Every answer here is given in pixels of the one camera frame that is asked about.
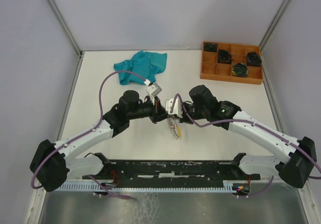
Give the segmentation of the metal keyring holder yellow tip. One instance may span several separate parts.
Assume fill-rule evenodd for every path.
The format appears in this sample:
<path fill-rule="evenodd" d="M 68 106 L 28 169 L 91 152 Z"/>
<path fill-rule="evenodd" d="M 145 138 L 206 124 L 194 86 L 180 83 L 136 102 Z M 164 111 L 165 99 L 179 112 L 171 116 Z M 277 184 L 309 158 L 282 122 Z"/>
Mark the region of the metal keyring holder yellow tip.
<path fill-rule="evenodd" d="M 168 128 L 171 132 L 171 134 L 173 135 L 173 137 L 178 140 L 181 138 L 181 130 L 178 126 L 178 123 L 176 122 L 175 119 L 173 118 L 168 118 L 167 119 L 167 124 L 168 124 Z"/>

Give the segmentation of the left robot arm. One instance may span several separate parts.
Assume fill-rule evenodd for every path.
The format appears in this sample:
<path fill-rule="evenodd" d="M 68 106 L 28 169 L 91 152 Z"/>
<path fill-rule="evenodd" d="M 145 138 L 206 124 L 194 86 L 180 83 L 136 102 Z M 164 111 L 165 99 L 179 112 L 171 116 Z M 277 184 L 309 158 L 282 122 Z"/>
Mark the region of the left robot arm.
<path fill-rule="evenodd" d="M 126 91 L 110 111 L 101 116 L 99 121 L 87 130 L 69 139 L 51 143 L 44 140 L 39 143 L 30 164 L 33 180 L 38 180 L 40 187 L 47 192 L 58 189 L 71 175 L 73 170 L 80 170 L 80 175 L 97 175 L 107 178 L 111 167 L 106 158 L 95 155 L 89 160 L 78 156 L 96 144 L 114 138 L 129 127 L 131 120 L 150 118 L 152 123 L 168 117 L 168 107 L 162 106 L 157 96 L 146 96 L 142 101 L 134 90 Z"/>

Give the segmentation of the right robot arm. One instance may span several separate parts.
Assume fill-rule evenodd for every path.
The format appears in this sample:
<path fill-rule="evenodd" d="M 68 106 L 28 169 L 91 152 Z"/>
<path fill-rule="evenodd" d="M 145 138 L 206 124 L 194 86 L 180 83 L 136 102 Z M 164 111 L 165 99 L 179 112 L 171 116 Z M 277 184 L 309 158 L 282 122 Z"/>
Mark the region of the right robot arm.
<path fill-rule="evenodd" d="M 229 101 L 217 101 L 210 90 L 198 85 L 189 92 L 192 103 L 182 101 L 176 94 L 170 104 L 170 114 L 182 122 L 198 127 L 217 126 L 239 134 L 270 152 L 269 156 L 253 156 L 246 153 L 235 157 L 230 173 L 235 179 L 246 175 L 278 175 L 285 183 L 303 188 L 317 166 L 315 143 L 308 137 L 298 139 L 274 130 L 254 119 L 239 106 Z M 198 124 L 198 120 L 207 120 Z"/>

